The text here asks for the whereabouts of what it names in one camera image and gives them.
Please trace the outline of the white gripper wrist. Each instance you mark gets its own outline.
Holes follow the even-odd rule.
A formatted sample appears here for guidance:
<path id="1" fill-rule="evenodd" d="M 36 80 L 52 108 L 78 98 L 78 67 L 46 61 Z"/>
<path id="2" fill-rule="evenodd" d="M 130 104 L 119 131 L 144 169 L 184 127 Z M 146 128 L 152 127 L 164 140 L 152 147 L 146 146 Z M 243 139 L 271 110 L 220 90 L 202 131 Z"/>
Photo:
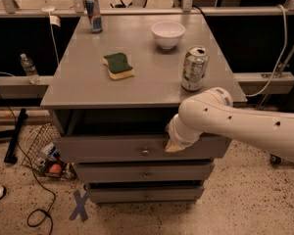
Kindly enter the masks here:
<path id="1" fill-rule="evenodd" d="M 179 115 L 175 115 L 167 125 L 169 140 L 165 151 L 167 153 L 175 153 L 183 151 L 196 143 L 201 132 L 185 125 Z"/>

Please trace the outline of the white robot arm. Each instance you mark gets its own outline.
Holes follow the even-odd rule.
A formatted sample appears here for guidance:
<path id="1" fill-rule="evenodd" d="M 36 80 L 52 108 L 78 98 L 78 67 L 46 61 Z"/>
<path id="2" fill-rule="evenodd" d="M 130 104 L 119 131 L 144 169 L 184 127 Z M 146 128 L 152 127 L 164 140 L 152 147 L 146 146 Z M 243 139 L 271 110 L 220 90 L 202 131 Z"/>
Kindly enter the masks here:
<path id="1" fill-rule="evenodd" d="M 168 133 L 167 152 L 182 151 L 211 133 L 294 163 L 294 114 L 236 109 L 230 94 L 220 87 L 183 100 Z"/>

